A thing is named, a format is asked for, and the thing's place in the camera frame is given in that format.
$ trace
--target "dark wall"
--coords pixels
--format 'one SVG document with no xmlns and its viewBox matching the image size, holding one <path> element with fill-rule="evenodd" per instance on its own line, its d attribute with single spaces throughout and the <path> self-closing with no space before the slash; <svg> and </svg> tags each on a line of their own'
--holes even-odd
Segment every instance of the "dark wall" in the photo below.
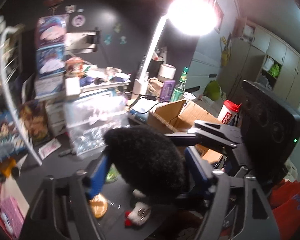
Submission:
<svg viewBox="0 0 300 240">
<path fill-rule="evenodd" d="M 111 66 L 121 68 L 125 73 L 132 74 L 132 81 L 138 70 L 143 55 L 146 54 L 156 24 L 164 13 L 164 1 L 160 0 L 64 0 L 58 7 L 57 14 L 65 13 L 65 6 L 77 5 L 84 12 L 70 14 L 68 32 L 89 31 L 98 27 L 101 30 L 102 45 Z M 1 10 L 7 25 L 23 23 L 23 64 L 29 72 L 36 70 L 34 30 L 38 18 L 49 15 L 44 0 L 8 0 Z M 86 23 L 82 27 L 74 27 L 71 20 L 76 15 L 84 15 Z M 121 24 L 121 31 L 113 30 L 115 24 Z M 110 45 L 104 43 L 105 37 L 111 35 Z M 125 36 L 127 43 L 120 44 L 120 37 Z M 168 46 L 168 64 L 177 68 L 175 75 L 179 79 L 182 69 L 189 66 L 194 53 L 197 38 L 190 39 L 181 34 L 170 23 L 167 23 L 160 44 Z M 76 54 L 77 56 L 97 64 L 100 68 L 108 67 L 105 55 L 99 48 L 98 52 Z"/>
</svg>

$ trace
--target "red lid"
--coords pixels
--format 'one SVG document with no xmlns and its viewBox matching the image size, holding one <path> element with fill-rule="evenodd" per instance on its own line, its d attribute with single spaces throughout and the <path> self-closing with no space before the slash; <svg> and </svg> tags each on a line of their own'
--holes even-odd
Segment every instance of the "red lid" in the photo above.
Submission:
<svg viewBox="0 0 300 240">
<path fill-rule="evenodd" d="M 233 111 L 233 112 L 236 112 L 238 113 L 239 110 L 240 110 L 240 105 L 236 105 L 235 103 L 229 101 L 229 100 L 226 100 L 223 102 L 223 104 L 226 106 L 226 108 L 228 108 L 229 110 Z"/>
</svg>

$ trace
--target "black fuzzy object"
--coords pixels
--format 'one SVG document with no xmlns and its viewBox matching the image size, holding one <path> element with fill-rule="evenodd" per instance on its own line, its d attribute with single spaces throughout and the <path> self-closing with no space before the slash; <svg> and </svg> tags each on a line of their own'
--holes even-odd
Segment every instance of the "black fuzzy object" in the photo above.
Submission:
<svg viewBox="0 0 300 240">
<path fill-rule="evenodd" d="M 184 159 L 163 134 L 139 125 L 109 130 L 104 139 L 105 152 L 132 187 L 149 197 L 174 198 L 182 193 Z"/>
</svg>

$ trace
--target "green glass bottle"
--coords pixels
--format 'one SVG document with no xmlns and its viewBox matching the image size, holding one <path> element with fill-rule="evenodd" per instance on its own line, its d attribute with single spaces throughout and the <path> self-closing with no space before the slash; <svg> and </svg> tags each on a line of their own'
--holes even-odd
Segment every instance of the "green glass bottle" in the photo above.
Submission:
<svg viewBox="0 0 300 240">
<path fill-rule="evenodd" d="M 170 102 L 178 101 L 182 98 L 183 93 L 185 92 L 185 84 L 187 81 L 189 68 L 185 67 L 180 77 L 179 84 L 174 87 Z"/>
</svg>

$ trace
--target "round sticker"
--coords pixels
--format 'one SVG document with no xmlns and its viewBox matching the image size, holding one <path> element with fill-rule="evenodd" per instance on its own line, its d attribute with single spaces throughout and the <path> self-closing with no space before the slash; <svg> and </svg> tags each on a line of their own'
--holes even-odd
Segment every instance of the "round sticker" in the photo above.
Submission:
<svg viewBox="0 0 300 240">
<path fill-rule="evenodd" d="M 86 18 L 83 15 L 77 15 L 72 19 L 72 25 L 74 27 L 80 27 L 84 25 L 86 22 Z"/>
</svg>

